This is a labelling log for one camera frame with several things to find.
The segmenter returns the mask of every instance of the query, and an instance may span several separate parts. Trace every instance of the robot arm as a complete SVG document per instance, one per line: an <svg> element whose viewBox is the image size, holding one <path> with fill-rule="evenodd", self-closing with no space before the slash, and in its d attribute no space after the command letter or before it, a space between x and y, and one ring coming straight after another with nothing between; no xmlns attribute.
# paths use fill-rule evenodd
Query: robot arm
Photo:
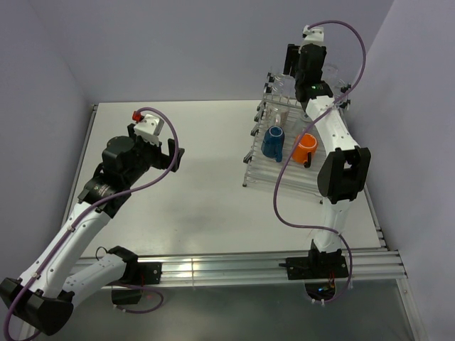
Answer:
<svg viewBox="0 0 455 341"><path fill-rule="evenodd" d="M341 234L350 205L365 185L371 155L349 134L334 105L336 99L330 87L321 80L327 54L323 28L309 30L306 26L303 37L300 46L288 45L284 73L295 78L296 99L313 121L331 108L331 112L315 124L326 150L326 161L318 174L318 188L323 196L323 226ZM344 262L339 237L329 231L318 231L309 258L314 273L326 274L336 269Z"/></svg>
<svg viewBox="0 0 455 341"><path fill-rule="evenodd" d="M91 180L80 193L79 202L70 213L67 222L38 259L25 270L19 279L5 278L0 284L0 296L9 307L31 278L35 281L20 298L14 315L47 335L53 335L70 318L73 309L101 287L114 281L134 283L138 274L137 255L121 247L107 252L97 263L68 276L76 261L97 233L116 215L129 196L123 195L97 207L80 221L76 228L72 223L91 204L130 187L150 167L168 168L175 151L174 141L169 139L169 153L161 152L158 135L164 122L151 114L134 113L135 124L128 126L129 136L114 137L102 152L102 162ZM178 150L178 158L172 171L177 171L184 149ZM54 246L70 233L59 250L52 255ZM38 267L46 258L52 258L37 275Z"/></svg>

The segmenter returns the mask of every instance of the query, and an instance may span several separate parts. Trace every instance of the purple cable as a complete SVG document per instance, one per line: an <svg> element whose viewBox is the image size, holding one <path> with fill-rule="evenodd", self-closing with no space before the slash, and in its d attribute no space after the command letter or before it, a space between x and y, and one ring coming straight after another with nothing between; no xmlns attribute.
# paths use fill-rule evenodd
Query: purple cable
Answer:
<svg viewBox="0 0 455 341"><path fill-rule="evenodd" d="M130 313L130 314L147 314L147 313L151 313L152 311L155 311L157 310L158 308L160 308L162 305L163 305L163 302L164 302L164 296L162 293L160 293L159 291L155 290L155 289L152 289L152 288L149 288L147 286L133 286L131 284L120 284L120 283L115 283L116 286L123 286L125 288L129 288L129 289L137 289L137 290L143 290L143 291L148 291L150 293L155 293L156 295L159 296L159 299L160 301L158 302L157 305L155 305L153 308L150 308L150 309L147 309L147 310L131 310L131 309L126 309L120 305L117 305L115 308L116 309L119 309L125 313Z"/></svg>
<svg viewBox="0 0 455 341"><path fill-rule="evenodd" d="M169 119L167 118L167 116L165 114L163 114L162 112L160 112L159 110L157 109L154 109L154 108L151 108L151 107L144 107L144 108L141 108L141 109L138 109L136 110L136 113L139 114L141 112L144 112L144 111L150 111L150 112L154 112L155 114L157 114L158 116L160 116L169 126L169 129L171 130L171 133L172 133L172 136L173 136L173 139L176 143L175 145L175 149L174 149L174 154L173 154L173 158L172 158L172 161L171 161L171 164L169 165L169 167L158 177L156 178L155 180L151 181L150 183L147 183L145 185L142 185L142 186L139 186L137 188L133 188L131 190L125 190L123 192L120 192L120 193L116 193L116 194L113 194L113 195L110 195L109 197L105 197L101 200L98 200L97 202L95 202L93 205L89 206L87 209L85 209L84 211L82 211L82 213L74 220L74 222L71 224L71 227L73 227L74 229L80 224L80 222L82 221L82 219L84 219L84 217L89 213L91 212L92 210L94 210L96 207L98 207L99 205L101 204L104 204L105 202L107 201L110 201L112 199L115 199L116 197L120 197L122 195L128 195L128 194L131 194L131 193L134 193L134 192L137 192L138 190L143 190L145 188L148 188L150 186L153 186L155 185L157 182L163 180L163 178L168 175L172 168L174 167L174 165L176 164L177 162L177 158L178 158L178 137L177 137L177 133L176 133L176 130L174 129L171 121L169 121ZM71 231L67 231L65 232L65 234L60 238L60 240L57 242L57 244L53 247L53 249L49 252L49 255L44 259L44 261L41 263L41 265L38 267L38 269L36 270L36 274L37 274L37 277L41 274L41 272L44 270L44 268L49 264L50 260L55 256L55 254L58 252L58 250L62 247L62 245L65 243L66 239L71 235ZM11 306L9 307L8 309L8 313L6 314L6 318L5 318L5 321L4 321L4 324L3 324L3 334L4 334L4 337L7 341L18 341L18 340L15 340L11 337L11 335L9 334L9 323L11 321L11 317L13 315L13 312L14 310L16 309L16 306L18 304L18 302L20 301L20 299L22 298L22 296L24 295L24 293L32 286L33 282L36 280L37 277L32 277L30 278L30 280L27 282L27 284L22 288L22 290L19 292L19 294L16 296L16 298L13 300ZM161 301L157 307L155 307L154 310L158 309L159 306L161 306L163 302ZM21 341L31 341L33 340L35 337L37 337L38 335L40 334L40 332L36 332L35 334L33 334L32 336L26 338L26 339L23 339Z"/></svg>
<svg viewBox="0 0 455 341"><path fill-rule="evenodd" d="M313 27L315 26L320 26L320 25L324 25L326 23L336 23L338 25L342 25L342 26L345 26L347 28L349 28L354 34L355 36L357 37L359 43L360 43L360 46L362 48L362 56L363 56L363 59L362 59L362 68L360 69L360 72L359 72L359 75L357 77L357 80L355 80L353 86L347 91L345 92L344 94L342 94L340 97L337 97L335 98L335 100L333 101L333 104L335 103L338 103L340 101L342 101L343 99L345 99L354 89L355 87L357 87L357 84L360 82L360 79L362 78L363 76L363 72L365 71L365 65L366 65L366 60L367 60L367 52L366 52L366 49L365 49L365 44L362 40L362 37L360 37L360 34L357 32L357 30L354 29L354 27L352 27L351 25L349 25L348 23L345 23L344 21L339 21L339 20L326 20L326 21L320 21L318 23L314 23L313 25L310 25L309 26L309 29L312 29ZM277 197L278 197L278 189L279 189L279 184L281 183L282 181L282 178L283 178L283 174L284 174L284 171L286 170L286 167L288 166L290 160L291 160L291 157L292 157L292 154L295 152L296 148L297 148L297 145L299 144L299 141L302 139L302 137L304 137L304 135L306 133L308 133L310 131L311 128L313 128L313 126L318 123L319 121L321 121L325 116L327 116L331 110L333 109L333 107L329 107L321 116L319 116L317 119L315 119L314 121L312 121L303 131L302 133L299 135L299 137L296 139L296 142L294 144L294 146L292 147L292 150L291 150L291 153L289 154L289 156L287 157L287 159L285 160L284 162L284 165L282 167L282 169L280 170L279 172L279 175L278 175L278 178L277 178L277 183L275 184L275 189L274 189L274 192L273 192L273 209L275 211L275 215L277 216L278 220L280 222L282 222L283 224L287 225L287 226L290 226L290 227L295 227L297 229L321 229L323 231L329 231L329 232L332 232L332 233L335 233L336 235L338 235L341 239L341 241L343 242L343 244L346 246L346 250L348 250L348 256L349 256L349 276L348 276L348 280L346 281L346 284L345 286L341 289L341 291L339 293L337 293L334 297L332 297L331 299L325 301L326 303L328 302L332 302L332 301L335 301L337 300L339 297L341 297L349 288L349 284L352 280L352 277L353 277L353 254L352 254L352 251L346 241L346 239L341 235L339 234L338 231L336 231L335 229L331 229L329 227L324 227L324 226L311 226L311 225L298 225L298 224L292 224L290 222L287 222L278 212L278 204L277 204Z"/></svg>

